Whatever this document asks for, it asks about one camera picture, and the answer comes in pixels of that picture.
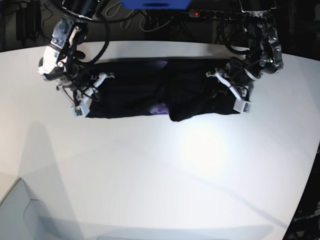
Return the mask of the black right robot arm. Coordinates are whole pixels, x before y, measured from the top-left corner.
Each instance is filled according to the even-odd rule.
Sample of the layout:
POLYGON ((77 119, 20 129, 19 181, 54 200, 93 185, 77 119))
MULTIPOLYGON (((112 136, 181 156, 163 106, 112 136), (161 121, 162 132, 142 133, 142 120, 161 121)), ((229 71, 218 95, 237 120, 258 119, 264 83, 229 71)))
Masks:
POLYGON ((92 74, 97 61, 110 43, 110 24, 124 23, 140 11, 133 9, 128 16, 119 19, 106 19, 102 12, 109 3, 107 0, 63 0, 52 5, 63 14, 55 25, 51 40, 39 61, 38 73, 47 82, 57 82, 56 90, 68 100, 78 105, 82 100, 99 102, 99 75, 92 74), (90 61, 84 61, 85 54, 78 50, 87 38, 88 25, 101 24, 105 30, 102 49, 90 61))

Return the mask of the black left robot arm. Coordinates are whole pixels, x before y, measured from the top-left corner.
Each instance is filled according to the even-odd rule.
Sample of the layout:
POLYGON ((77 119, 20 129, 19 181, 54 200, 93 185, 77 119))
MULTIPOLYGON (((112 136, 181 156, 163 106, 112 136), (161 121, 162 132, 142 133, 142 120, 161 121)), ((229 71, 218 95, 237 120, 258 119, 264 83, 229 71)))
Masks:
POLYGON ((263 73, 274 74, 284 67, 282 46, 272 13, 276 8, 275 0, 240 0, 238 5, 232 0, 227 2, 219 23, 221 42, 231 53, 245 57, 244 60, 232 57, 223 71, 232 85, 241 85, 240 79, 244 75, 251 74, 258 79, 263 73), (226 20, 237 8, 244 14, 241 23, 248 50, 236 50, 226 37, 226 20))

